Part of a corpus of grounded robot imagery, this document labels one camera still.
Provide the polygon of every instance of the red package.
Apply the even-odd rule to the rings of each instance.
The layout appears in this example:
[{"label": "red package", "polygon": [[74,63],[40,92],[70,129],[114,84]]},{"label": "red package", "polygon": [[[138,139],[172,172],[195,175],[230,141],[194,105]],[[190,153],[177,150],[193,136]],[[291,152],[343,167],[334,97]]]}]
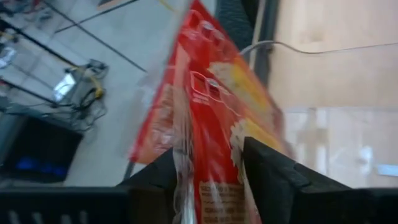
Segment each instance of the red package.
[{"label": "red package", "polygon": [[[213,73],[231,92],[249,108],[248,113],[262,118],[264,126],[277,136],[283,136],[282,112],[253,74],[239,52],[229,40],[225,31],[203,7],[194,1],[187,12],[178,34],[180,44],[190,58]],[[174,54],[170,58],[163,81],[154,98],[152,108],[132,148],[131,160],[149,164],[172,147],[173,117],[175,108],[172,100],[174,86]]]},{"label": "red package", "polygon": [[251,136],[288,154],[280,109],[199,1],[187,14],[169,68],[133,160],[150,162],[173,147],[182,223],[260,223],[241,152]]}]

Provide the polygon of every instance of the beige wall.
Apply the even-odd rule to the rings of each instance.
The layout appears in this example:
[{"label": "beige wall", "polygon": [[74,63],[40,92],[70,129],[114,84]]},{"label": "beige wall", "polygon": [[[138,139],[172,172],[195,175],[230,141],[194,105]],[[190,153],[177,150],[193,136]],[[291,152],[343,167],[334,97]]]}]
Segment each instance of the beige wall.
[{"label": "beige wall", "polygon": [[[280,0],[276,40],[304,51],[398,42],[396,0]],[[398,44],[272,53],[270,92],[296,160],[352,187],[397,186]]]},{"label": "beige wall", "polygon": [[[398,42],[396,0],[281,0],[276,40],[318,52]],[[276,46],[270,91],[284,108],[395,106],[398,44],[303,55]]]}]

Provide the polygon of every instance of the floor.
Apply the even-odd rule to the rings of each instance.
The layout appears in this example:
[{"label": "floor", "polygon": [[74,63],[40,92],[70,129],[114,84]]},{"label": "floor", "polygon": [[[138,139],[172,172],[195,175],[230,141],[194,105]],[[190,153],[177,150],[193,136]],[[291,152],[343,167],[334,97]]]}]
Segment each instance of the floor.
[{"label": "floor", "polygon": [[[73,21],[79,22],[100,12],[96,7],[99,1],[58,0],[53,1],[53,5]],[[127,1],[119,1],[112,7],[125,2]],[[180,3],[184,1],[167,2],[179,10],[178,7],[183,6]],[[203,2],[210,12],[215,11],[214,0]],[[10,21],[17,26],[26,26],[26,21],[17,16]],[[76,64],[84,64],[93,58],[110,66],[109,74],[103,80],[106,89],[104,103],[108,113],[97,120],[95,129],[86,133],[64,185],[112,186],[122,181],[129,148],[153,95],[153,88],[145,86],[142,80],[147,76],[146,71],[155,73],[165,63],[177,21],[178,16],[158,0],[145,0],[134,1],[80,24],[110,47],[77,26],[71,26],[72,23],[59,14],[54,14],[53,19],[41,29],[36,26],[26,29],[29,35]],[[55,60],[27,40],[22,39],[18,48],[15,66],[1,71],[1,75],[15,84],[51,98],[51,89],[32,76],[55,86],[62,79],[63,69],[68,65]],[[12,90],[7,94],[24,105],[39,103],[20,91]],[[138,164],[134,172],[142,167]]]},{"label": "floor", "polygon": [[398,185],[397,6],[280,0],[276,40],[340,50],[274,47],[269,89],[285,111],[287,140],[299,162],[351,187]]}]

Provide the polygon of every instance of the wrapper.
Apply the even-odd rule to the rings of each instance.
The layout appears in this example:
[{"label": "wrapper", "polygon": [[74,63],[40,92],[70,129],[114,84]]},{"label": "wrapper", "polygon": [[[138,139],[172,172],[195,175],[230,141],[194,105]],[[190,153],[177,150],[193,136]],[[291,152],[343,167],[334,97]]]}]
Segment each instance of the wrapper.
[{"label": "wrapper", "polygon": [[175,223],[260,223],[241,152],[252,136],[289,156],[280,109],[199,1],[172,52],[132,160],[173,148]]}]

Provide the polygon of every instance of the cable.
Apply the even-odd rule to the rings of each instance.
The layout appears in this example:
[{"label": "cable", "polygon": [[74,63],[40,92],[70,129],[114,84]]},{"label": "cable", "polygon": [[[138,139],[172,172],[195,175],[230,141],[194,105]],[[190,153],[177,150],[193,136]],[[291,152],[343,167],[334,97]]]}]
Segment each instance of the cable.
[{"label": "cable", "polygon": [[99,39],[97,36],[95,36],[94,34],[92,34],[90,31],[86,30],[85,28],[83,28],[81,25],[77,24],[74,20],[72,20],[71,18],[69,18],[67,15],[65,15],[63,12],[59,11],[58,9],[56,9],[53,5],[51,5],[50,3],[48,3],[47,1],[42,1],[47,7],[51,8],[53,11],[55,11],[57,14],[61,15],[64,19],[68,20],[69,22],[71,22],[73,25],[77,26],[79,29],[81,29],[84,33],[86,33],[87,35],[89,35],[90,37],[92,37],[93,39],[95,39],[96,41],[98,41],[99,43],[103,44],[105,47],[107,47],[108,49],[110,49],[111,51],[113,51],[115,54],[117,54],[118,56],[122,57],[124,60],[126,60],[127,62],[129,62],[131,65],[133,65],[134,67],[138,68],[139,70],[143,71],[143,72],[147,72],[147,70],[145,70],[144,68],[142,68],[140,65],[138,65],[136,62],[133,62],[131,59],[129,59],[128,57],[126,57],[124,54],[122,54],[120,51],[116,50],[115,48],[113,48],[112,46],[110,46],[109,44],[107,44],[106,42],[104,42],[103,40]]},{"label": "cable", "polygon": [[[13,36],[11,36],[11,35],[9,35],[9,34],[7,34],[7,33],[1,32],[1,31],[0,31],[0,35],[5,36],[5,38],[7,38],[7,39],[9,39],[9,40],[12,40],[12,39],[14,38]],[[55,58],[55,59],[57,59],[57,60],[59,60],[59,61],[65,63],[65,64],[69,65],[71,68],[74,68],[74,69],[78,70],[79,72],[81,72],[81,75],[84,75],[84,74],[85,74],[85,72],[86,72],[85,69],[83,69],[83,68],[81,68],[81,67],[75,66],[74,64],[70,63],[69,61],[65,60],[64,58],[62,58],[62,57],[59,56],[59,55],[54,55],[54,54],[52,54],[51,52],[49,52],[49,53],[50,53],[50,55],[51,55],[53,58]],[[40,57],[39,57],[39,56],[36,56],[36,60],[35,60],[35,62],[33,63],[33,66],[32,66],[32,68],[30,68],[30,70],[33,70],[34,65],[37,64],[37,62],[39,61],[39,59],[40,59]],[[93,75],[90,75],[89,78],[90,78],[91,82],[94,84],[94,86],[96,87],[96,93],[95,93],[96,97],[97,97],[98,99],[101,98],[101,97],[104,95],[104,89],[102,88],[102,86],[101,86],[101,84],[99,83],[99,81],[98,81]]]},{"label": "cable", "polygon": [[[114,11],[114,10],[120,9],[120,8],[122,8],[122,7],[124,7],[124,6],[127,6],[127,5],[129,5],[129,4],[131,4],[131,3],[134,3],[134,2],[136,2],[136,1],[138,1],[138,0],[130,0],[130,1],[128,1],[128,2],[125,2],[125,3],[123,3],[123,4],[120,4],[120,5],[118,5],[118,6],[115,6],[115,7],[111,8],[111,9],[107,9],[107,10],[105,10],[105,11],[103,11],[103,12],[97,13],[97,14],[95,14],[94,16],[90,16],[89,18],[83,19],[83,20],[81,20],[80,22],[77,22],[77,24],[82,24],[82,23],[84,23],[84,22],[90,21],[90,20],[92,20],[92,19],[94,19],[94,18],[97,18],[97,17],[99,17],[99,16],[103,16],[103,15],[109,13],[109,12],[112,12],[112,11]],[[55,31],[54,34],[58,34],[59,32],[65,31],[65,30],[67,30],[67,29],[69,29],[69,28],[72,28],[72,27],[75,27],[75,26],[76,26],[75,24],[69,25],[69,26],[67,26],[67,27],[64,27],[64,28],[62,28],[62,29],[59,29],[59,30]]]},{"label": "cable", "polygon": [[318,55],[318,54],[330,54],[330,53],[335,53],[335,52],[343,52],[343,51],[348,51],[348,50],[356,50],[356,49],[366,49],[366,48],[371,48],[371,47],[380,47],[380,46],[388,46],[388,45],[396,45],[398,44],[398,42],[394,42],[394,43],[389,43],[389,44],[377,44],[377,45],[370,45],[370,46],[364,46],[364,47],[351,47],[351,48],[347,48],[347,49],[338,49],[338,50],[326,50],[326,51],[322,51],[322,52],[306,52],[303,50],[299,50],[296,49],[295,47],[289,45],[289,44],[285,44],[283,42],[277,41],[277,40],[262,40],[259,41],[255,44],[249,45],[247,47],[245,47],[244,49],[241,50],[240,54],[241,55],[245,55],[246,53],[257,49],[263,45],[267,45],[267,44],[279,44],[282,45],[290,50],[293,50],[295,52],[301,53],[301,54],[306,54],[306,55]]}]

